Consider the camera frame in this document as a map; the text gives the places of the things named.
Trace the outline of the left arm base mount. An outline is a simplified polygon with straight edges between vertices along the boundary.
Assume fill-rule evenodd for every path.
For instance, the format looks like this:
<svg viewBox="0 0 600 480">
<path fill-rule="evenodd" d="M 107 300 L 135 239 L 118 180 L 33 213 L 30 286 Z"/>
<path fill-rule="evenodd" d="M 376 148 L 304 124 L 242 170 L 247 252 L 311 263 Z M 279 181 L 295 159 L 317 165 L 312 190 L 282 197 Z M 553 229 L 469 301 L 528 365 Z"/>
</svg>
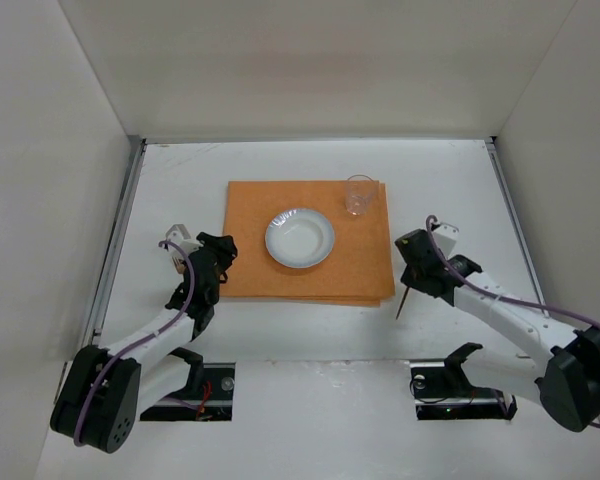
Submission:
<svg viewBox="0 0 600 480">
<path fill-rule="evenodd" d="M 232 420 L 235 363 L 206 363 L 203 357 L 178 348 L 167 359 L 187 364 L 184 386 L 138 412 L 142 422 L 225 422 Z"/>
</svg>

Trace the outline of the copper fork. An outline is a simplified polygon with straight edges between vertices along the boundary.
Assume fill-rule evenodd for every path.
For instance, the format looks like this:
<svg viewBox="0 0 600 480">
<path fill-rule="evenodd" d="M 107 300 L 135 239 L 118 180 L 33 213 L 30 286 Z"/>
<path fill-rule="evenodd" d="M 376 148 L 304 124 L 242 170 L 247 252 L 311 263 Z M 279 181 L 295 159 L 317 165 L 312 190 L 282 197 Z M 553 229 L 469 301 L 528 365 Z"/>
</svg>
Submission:
<svg viewBox="0 0 600 480">
<path fill-rule="evenodd" d="M 181 257 L 173 256 L 171 258 L 174 268 L 179 275 L 183 275 L 187 270 L 187 265 L 184 259 Z"/>
</svg>

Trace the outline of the copper spoon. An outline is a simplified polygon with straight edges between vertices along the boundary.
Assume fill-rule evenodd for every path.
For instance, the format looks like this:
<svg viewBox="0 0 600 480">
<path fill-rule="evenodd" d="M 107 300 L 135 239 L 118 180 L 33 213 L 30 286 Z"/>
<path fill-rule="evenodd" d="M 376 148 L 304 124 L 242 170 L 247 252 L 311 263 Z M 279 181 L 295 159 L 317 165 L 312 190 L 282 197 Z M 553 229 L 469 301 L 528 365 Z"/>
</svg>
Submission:
<svg viewBox="0 0 600 480">
<path fill-rule="evenodd" d="M 402 310 L 404 308 L 404 304 L 406 302 L 406 299 L 407 299 L 407 296 L 409 294 L 409 291 L 410 291 L 410 287 L 408 287 L 408 286 L 405 287 L 405 290 L 403 292 L 403 295 L 401 297 L 401 300 L 399 302 L 399 306 L 398 306 L 398 309 L 397 309 L 397 312 L 396 312 L 396 315 L 395 315 L 395 320 L 396 321 L 400 318 L 400 315 L 401 315 L 401 312 L 402 312 Z"/>
</svg>

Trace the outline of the clear plastic cup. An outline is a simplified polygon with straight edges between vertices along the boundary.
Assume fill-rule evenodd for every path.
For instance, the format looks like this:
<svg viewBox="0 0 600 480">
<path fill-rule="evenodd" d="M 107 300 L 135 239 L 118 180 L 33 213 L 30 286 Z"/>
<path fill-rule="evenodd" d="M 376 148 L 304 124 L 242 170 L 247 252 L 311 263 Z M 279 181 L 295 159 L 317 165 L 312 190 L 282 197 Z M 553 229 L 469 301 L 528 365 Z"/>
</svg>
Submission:
<svg viewBox="0 0 600 480">
<path fill-rule="evenodd" d="M 376 194 L 376 182 L 367 175 L 353 175 L 345 182 L 347 211 L 359 216 L 367 212 Z"/>
</svg>

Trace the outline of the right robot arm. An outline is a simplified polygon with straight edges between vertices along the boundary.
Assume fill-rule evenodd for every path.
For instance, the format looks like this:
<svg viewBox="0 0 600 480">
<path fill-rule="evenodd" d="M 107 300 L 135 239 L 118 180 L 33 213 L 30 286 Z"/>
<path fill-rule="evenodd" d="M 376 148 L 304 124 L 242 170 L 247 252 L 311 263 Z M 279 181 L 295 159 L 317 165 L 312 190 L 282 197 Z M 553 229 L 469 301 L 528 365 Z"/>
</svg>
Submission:
<svg viewBox="0 0 600 480">
<path fill-rule="evenodd" d="M 578 330 L 551 318 L 546 306 L 509 296 L 478 263 L 451 253 L 457 236 L 455 227 L 433 223 L 399 237 L 401 283 L 479 319 L 524 355 L 467 342 L 444 360 L 447 384 L 523 397 L 572 432 L 593 425 L 600 416 L 600 326 Z"/>
</svg>

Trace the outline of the orange cloth placemat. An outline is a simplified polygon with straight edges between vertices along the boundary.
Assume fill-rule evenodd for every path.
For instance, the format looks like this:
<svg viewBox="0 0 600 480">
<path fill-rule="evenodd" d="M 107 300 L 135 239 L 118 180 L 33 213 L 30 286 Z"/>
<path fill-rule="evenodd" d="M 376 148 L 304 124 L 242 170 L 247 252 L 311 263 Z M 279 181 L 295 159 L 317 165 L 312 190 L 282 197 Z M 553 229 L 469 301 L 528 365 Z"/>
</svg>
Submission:
<svg viewBox="0 0 600 480">
<path fill-rule="evenodd" d="M 392 298 L 395 285 L 386 186 L 376 186 L 367 212 L 354 216 L 345 207 L 343 181 L 229 182 L 224 233 L 233 237 L 238 257 L 221 295 L 358 306 L 378 306 Z M 320 212 L 335 231 L 330 255 L 306 269 L 281 265 L 265 246 L 271 220 L 295 208 Z"/>
</svg>

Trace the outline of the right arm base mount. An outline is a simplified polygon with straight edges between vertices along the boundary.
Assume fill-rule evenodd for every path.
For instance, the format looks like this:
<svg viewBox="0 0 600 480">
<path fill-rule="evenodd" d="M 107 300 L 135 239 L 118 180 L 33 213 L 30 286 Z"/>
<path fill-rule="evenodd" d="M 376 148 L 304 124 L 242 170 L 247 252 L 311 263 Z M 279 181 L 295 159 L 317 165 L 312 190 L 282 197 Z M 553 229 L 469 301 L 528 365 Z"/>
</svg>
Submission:
<svg viewBox="0 0 600 480">
<path fill-rule="evenodd" d="M 518 411 L 515 396 L 469 383 L 463 364 L 482 345 L 469 342 L 443 359 L 410 363 L 409 390 L 420 421 L 503 420 Z"/>
</svg>

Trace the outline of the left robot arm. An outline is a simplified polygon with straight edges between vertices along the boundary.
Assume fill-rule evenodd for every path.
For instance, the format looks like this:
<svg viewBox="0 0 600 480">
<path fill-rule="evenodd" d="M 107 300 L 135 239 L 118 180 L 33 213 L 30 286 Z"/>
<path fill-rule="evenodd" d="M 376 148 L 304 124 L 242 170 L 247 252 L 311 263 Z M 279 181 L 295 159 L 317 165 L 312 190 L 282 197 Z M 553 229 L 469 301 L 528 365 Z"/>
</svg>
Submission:
<svg viewBox="0 0 600 480">
<path fill-rule="evenodd" d="M 50 418 L 52 431 L 77 446 L 111 454 L 140 419 L 224 419 L 231 410 L 233 369 L 215 368 L 188 349 L 214 316 L 220 288 L 238 256 L 231 236 L 170 231 L 170 251 L 181 281 L 160 313 L 128 337 L 80 349 Z"/>
</svg>

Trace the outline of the white ceramic plate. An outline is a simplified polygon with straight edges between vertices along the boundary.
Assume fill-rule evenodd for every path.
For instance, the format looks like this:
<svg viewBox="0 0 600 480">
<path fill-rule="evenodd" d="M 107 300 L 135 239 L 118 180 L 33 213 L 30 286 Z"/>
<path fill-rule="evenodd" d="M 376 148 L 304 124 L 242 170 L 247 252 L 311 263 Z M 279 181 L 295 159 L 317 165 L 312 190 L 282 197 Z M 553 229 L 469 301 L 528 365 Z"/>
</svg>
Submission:
<svg viewBox="0 0 600 480">
<path fill-rule="evenodd" d="M 291 269 L 308 269 L 332 252 L 335 231 L 320 212 L 308 208 L 289 209 L 275 216 L 265 232 L 269 255 Z"/>
</svg>

